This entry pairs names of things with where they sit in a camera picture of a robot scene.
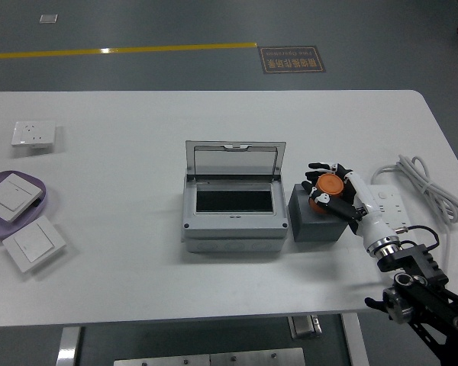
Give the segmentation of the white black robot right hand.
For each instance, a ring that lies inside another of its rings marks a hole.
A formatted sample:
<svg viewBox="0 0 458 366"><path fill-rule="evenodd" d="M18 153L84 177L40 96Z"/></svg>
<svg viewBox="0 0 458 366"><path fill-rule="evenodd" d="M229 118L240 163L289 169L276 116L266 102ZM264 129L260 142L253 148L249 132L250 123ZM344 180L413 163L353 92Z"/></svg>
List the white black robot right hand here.
<svg viewBox="0 0 458 366"><path fill-rule="evenodd" d="M312 207L346 220L370 255L382 249L398 251L398 234L383 220L379 205L357 172L339 163L312 162L308 168L302 187Z"/></svg>

